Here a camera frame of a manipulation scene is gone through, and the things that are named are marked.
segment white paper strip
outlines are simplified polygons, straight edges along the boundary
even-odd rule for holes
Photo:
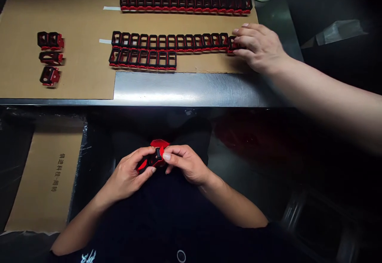
[[[119,11],[121,11],[121,8],[119,6],[104,6],[103,10],[119,10]]]
[[[99,43],[106,43],[106,44],[111,44],[111,40],[107,40],[107,39],[100,39],[100,40],[99,40]]]

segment work table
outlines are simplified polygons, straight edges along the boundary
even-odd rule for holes
[[[303,61],[288,4],[256,6],[259,23],[274,30],[285,51]],[[267,79],[253,74],[116,72],[114,97],[97,99],[0,99],[0,105],[115,105],[169,107],[284,107]]]

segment forearm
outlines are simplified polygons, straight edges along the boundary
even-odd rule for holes
[[[51,248],[53,253],[61,256],[84,248],[94,235],[102,214],[110,206],[111,203],[98,193],[61,232]]]
[[[292,58],[267,76],[298,109],[382,153],[382,96],[337,81]]]
[[[258,228],[268,224],[267,218],[256,205],[215,174],[199,190],[237,226]]]

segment cardboard sheet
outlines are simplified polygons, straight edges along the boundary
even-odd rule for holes
[[[6,231],[60,232],[66,226],[81,127],[37,127]]]
[[[195,14],[123,14],[103,10],[119,0],[7,0],[0,16],[0,97],[52,99],[112,99],[115,70],[109,66],[112,31],[147,34],[231,34],[250,16]],[[57,89],[39,82],[43,70],[37,32],[57,31],[65,38]],[[238,59],[222,53],[179,55],[176,72],[239,73]]]

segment hand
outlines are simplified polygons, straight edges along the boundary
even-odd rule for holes
[[[166,174],[176,166],[182,170],[186,180],[195,185],[205,185],[214,175],[188,145],[168,146],[164,149],[163,159],[169,164]]]
[[[261,24],[245,23],[232,34],[237,35],[234,42],[247,48],[234,50],[234,54],[244,58],[258,73],[274,73],[291,60],[277,34]]]
[[[99,191],[103,201],[113,204],[121,199],[130,197],[145,183],[156,171],[154,167],[148,167],[138,175],[136,166],[139,161],[149,154],[155,153],[154,147],[139,148],[128,156],[121,159],[111,177]]]

